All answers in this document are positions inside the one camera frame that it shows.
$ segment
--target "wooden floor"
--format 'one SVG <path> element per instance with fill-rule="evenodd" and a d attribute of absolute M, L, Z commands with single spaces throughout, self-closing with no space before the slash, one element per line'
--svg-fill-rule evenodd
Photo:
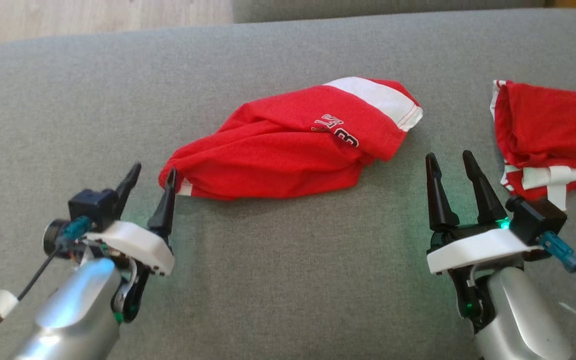
<path fill-rule="evenodd" d="M 576 7 L 576 0 L 547 0 Z M 0 43 L 233 22 L 231 0 L 0 0 Z"/>

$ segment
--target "sofa armrest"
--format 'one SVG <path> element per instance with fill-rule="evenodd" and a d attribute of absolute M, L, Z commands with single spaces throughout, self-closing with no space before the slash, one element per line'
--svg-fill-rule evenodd
<path fill-rule="evenodd" d="M 543 7 L 545 0 L 231 0 L 235 23 Z"/>

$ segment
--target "white stripe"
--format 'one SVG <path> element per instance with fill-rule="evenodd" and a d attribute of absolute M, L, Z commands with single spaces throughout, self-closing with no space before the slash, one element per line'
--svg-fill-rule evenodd
<path fill-rule="evenodd" d="M 178 195 L 190 196 L 193 192 L 193 185 L 186 178 L 181 180 L 181 187 L 179 188 Z"/>
<path fill-rule="evenodd" d="M 548 201 L 553 203 L 562 212 L 566 211 L 566 185 L 548 185 L 546 186 Z"/>
<path fill-rule="evenodd" d="M 514 173 L 515 171 L 520 171 L 520 170 L 521 170 L 521 169 L 519 169 L 519 168 L 517 168 L 517 167 L 515 167 L 515 166 L 512 166 L 511 164 L 505 164 L 505 165 L 503 166 L 503 172 L 504 172 L 504 173 Z"/>
<path fill-rule="evenodd" d="M 404 132 L 417 125 L 424 115 L 421 107 L 402 92 L 363 77 L 343 77 L 324 85 L 357 96 L 391 118 Z"/>
<path fill-rule="evenodd" d="M 561 185 L 576 182 L 576 168 L 551 166 L 549 168 L 523 168 L 523 188 L 535 189 L 547 185 Z"/>
<path fill-rule="evenodd" d="M 505 80 L 492 81 L 492 101 L 490 102 L 490 114 L 492 114 L 492 121 L 495 121 L 495 104 L 497 104 L 497 96 L 499 89 L 506 85 Z"/>

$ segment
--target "gray cushion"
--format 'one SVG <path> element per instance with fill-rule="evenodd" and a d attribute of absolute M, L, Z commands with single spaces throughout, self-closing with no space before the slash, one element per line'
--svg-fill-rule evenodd
<path fill-rule="evenodd" d="M 231 0 L 235 23 L 543 7 L 545 0 Z"/>
<path fill-rule="evenodd" d="M 428 272 L 424 156 L 437 154 L 464 223 L 476 219 L 462 150 L 502 200 L 492 80 L 576 90 L 576 10 L 395 14 L 42 38 L 0 46 L 0 289 L 43 262 L 44 228 L 84 188 L 141 180 L 124 219 L 145 224 L 176 148 L 238 105 L 343 76 L 402 82 L 424 117 L 359 185 L 292 200 L 180 198 L 176 267 L 153 278 L 110 358 L 475 359 L 446 276 Z M 562 235 L 576 249 L 576 191 Z M 72 264 L 55 260 L 0 326 L 0 359 Z M 576 278 L 527 272 L 576 351 Z"/>

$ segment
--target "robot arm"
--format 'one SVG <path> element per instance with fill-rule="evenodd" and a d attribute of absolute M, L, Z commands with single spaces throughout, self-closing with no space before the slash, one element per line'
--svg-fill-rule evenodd
<path fill-rule="evenodd" d="M 550 257 L 540 240 L 557 234 L 566 214 L 547 200 L 527 202 L 515 197 L 506 205 L 514 212 L 509 221 L 473 154 L 466 150 L 463 161 L 475 191 L 478 217 L 476 224 L 460 225 L 446 198 L 435 155 L 429 153 L 425 161 L 434 231 L 428 267 L 433 274 L 450 276 L 459 315 L 471 321 L 483 358 L 568 360 L 572 356 L 568 340 L 523 271 L 524 261 Z M 484 270 L 492 274 L 476 276 Z"/>
<path fill-rule="evenodd" d="M 68 201 L 71 220 L 57 219 L 46 228 L 46 254 L 80 266 L 37 312 L 32 335 L 13 359 L 105 359 L 121 323 L 137 316 L 149 276 L 170 274 L 177 173 L 170 172 L 156 211 L 141 228 L 119 221 L 140 169 L 135 164 L 116 191 L 76 194 Z"/>

